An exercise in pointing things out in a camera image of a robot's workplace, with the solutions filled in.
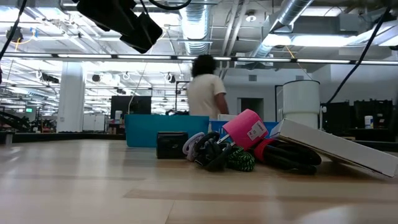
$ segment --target wall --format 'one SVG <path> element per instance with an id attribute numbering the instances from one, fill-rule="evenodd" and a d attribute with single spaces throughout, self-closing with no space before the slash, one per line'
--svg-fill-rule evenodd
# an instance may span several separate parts
<path id="1" fill-rule="evenodd" d="M 225 86 L 226 101 L 229 113 L 238 114 L 238 98 L 262 98 L 264 100 L 264 121 L 275 121 L 274 86 L 264 87 L 241 87 Z"/>
<path id="2" fill-rule="evenodd" d="M 320 85 L 320 99 L 326 103 L 337 90 L 352 65 L 326 65 L 312 74 Z M 361 65 L 348 79 L 333 102 L 349 100 L 394 100 L 398 91 L 396 66 Z"/>

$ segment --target person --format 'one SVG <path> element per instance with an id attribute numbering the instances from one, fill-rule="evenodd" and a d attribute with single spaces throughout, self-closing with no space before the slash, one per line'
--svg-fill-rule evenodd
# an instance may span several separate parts
<path id="1" fill-rule="evenodd" d="M 229 114 L 223 82 L 214 75 L 216 61 L 211 55 L 200 55 L 193 62 L 192 77 L 187 96 L 190 115 L 209 116 Z"/>

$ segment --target white label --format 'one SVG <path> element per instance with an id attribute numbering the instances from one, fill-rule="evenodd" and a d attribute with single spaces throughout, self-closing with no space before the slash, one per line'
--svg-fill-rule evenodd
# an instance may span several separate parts
<path id="1" fill-rule="evenodd" d="M 250 140 L 255 140 L 257 137 L 261 137 L 264 133 L 267 132 L 266 127 L 264 126 L 264 123 L 257 121 L 254 123 L 254 125 L 251 127 L 251 130 L 248 132 L 248 136 Z"/>

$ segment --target black box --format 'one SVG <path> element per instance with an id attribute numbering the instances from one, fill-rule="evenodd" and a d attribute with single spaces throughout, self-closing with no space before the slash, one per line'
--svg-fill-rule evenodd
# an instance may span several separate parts
<path id="1" fill-rule="evenodd" d="M 183 145 L 188 141 L 186 132 L 158 132 L 156 157 L 158 159 L 183 159 Z"/>

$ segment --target blue bin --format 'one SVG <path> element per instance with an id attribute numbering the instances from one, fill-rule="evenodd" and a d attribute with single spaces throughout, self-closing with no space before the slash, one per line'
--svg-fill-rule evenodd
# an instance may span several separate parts
<path id="1" fill-rule="evenodd" d="M 189 137 L 208 132 L 208 116 L 125 115 L 126 141 L 129 147 L 156 147 L 159 131 L 185 131 Z"/>
<path id="2" fill-rule="evenodd" d="M 222 138 L 227 135 L 227 132 L 223 129 L 223 125 L 227 122 L 228 121 L 210 121 L 211 130 L 219 132 L 220 137 Z M 271 133 L 272 128 L 276 127 L 278 125 L 278 122 L 264 122 L 264 125 L 268 130 L 268 135 L 266 136 L 266 138 L 269 138 L 269 134 Z"/>

